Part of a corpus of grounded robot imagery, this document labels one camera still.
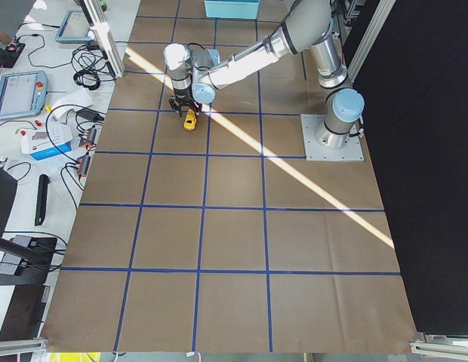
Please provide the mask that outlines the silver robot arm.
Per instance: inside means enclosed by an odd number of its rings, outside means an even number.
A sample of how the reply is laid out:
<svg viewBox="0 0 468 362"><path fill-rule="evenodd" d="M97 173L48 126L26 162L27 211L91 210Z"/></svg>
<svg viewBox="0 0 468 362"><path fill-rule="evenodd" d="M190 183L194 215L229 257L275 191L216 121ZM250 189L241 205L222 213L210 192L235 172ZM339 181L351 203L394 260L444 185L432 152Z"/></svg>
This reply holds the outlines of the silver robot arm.
<svg viewBox="0 0 468 362"><path fill-rule="evenodd" d="M309 51L318 72L318 83L329 89L327 112L314 132L320 146L342 149L354 137L365 101L356 90L344 87L347 68L337 52L332 34L331 6L327 1L288 1L288 12L268 35L244 50L220 59L218 51L191 43L171 43L163 51L173 93L170 107L181 115L188 109L199 114L214 102L216 93L242 81L286 56Z"/></svg>

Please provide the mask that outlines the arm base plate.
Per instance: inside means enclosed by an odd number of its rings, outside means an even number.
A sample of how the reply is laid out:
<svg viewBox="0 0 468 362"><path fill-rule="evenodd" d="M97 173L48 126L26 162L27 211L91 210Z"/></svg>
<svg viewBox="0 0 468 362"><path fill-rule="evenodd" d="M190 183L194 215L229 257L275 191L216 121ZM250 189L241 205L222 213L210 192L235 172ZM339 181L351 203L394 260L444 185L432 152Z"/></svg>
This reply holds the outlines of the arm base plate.
<svg viewBox="0 0 468 362"><path fill-rule="evenodd" d="M300 115L306 160L364 161L359 137L350 137L351 133L337 135L330 132L325 127L325 119L326 115Z"/></svg>

